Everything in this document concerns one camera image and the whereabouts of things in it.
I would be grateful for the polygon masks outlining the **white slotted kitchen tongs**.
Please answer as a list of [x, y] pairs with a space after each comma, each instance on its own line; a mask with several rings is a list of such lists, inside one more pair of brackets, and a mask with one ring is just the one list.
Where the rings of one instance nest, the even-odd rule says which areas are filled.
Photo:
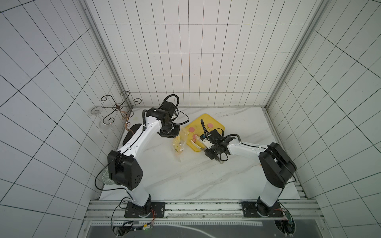
[[197, 137], [196, 139], [192, 139], [190, 142], [191, 148], [195, 152], [204, 151], [212, 147], [212, 143], [210, 143], [207, 139], [201, 140]]

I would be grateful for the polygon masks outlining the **clear resealable zip bag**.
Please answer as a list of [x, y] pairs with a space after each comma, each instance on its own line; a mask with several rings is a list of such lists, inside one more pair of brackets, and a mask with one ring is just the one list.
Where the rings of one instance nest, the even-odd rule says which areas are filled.
[[180, 130], [179, 135], [173, 140], [173, 149], [175, 151], [176, 160], [181, 162], [182, 153], [184, 152], [187, 143], [189, 132], [183, 128]]

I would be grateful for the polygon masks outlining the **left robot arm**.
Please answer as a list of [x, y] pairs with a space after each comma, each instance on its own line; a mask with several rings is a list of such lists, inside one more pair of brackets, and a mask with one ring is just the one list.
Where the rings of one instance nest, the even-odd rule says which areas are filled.
[[126, 191], [131, 198], [128, 208], [134, 209], [140, 216], [147, 216], [151, 212], [151, 195], [141, 185], [143, 169], [139, 158], [154, 135], [163, 138], [176, 138], [179, 135], [180, 126], [173, 123], [177, 115], [177, 109], [143, 110], [143, 122], [128, 133], [131, 138], [118, 151], [108, 154], [109, 178]]

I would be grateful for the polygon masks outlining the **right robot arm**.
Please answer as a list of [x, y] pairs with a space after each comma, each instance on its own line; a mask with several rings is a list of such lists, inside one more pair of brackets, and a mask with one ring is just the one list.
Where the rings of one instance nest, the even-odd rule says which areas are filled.
[[268, 217], [270, 213], [280, 207], [279, 197], [286, 184], [294, 178], [297, 166], [278, 143], [268, 146], [247, 144], [238, 138], [229, 136], [225, 139], [202, 139], [205, 155], [209, 159], [222, 162], [221, 155], [237, 155], [246, 158], [258, 157], [267, 183], [264, 190], [254, 204], [254, 211], [260, 217]]

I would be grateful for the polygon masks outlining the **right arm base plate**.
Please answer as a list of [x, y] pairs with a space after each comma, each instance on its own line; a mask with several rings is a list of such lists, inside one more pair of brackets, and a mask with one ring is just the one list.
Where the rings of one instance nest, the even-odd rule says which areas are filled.
[[267, 206], [261, 200], [241, 202], [243, 216], [245, 218], [283, 218], [279, 201], [273, 206]]

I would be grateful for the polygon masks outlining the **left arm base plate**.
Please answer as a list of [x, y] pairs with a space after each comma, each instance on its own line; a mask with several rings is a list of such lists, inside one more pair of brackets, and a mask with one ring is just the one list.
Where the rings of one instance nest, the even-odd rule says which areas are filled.
[[129, 202], [125, 208], [125, 218], [163, 218], [165, 202], [149, 202], [146, 206], [137, 206]]

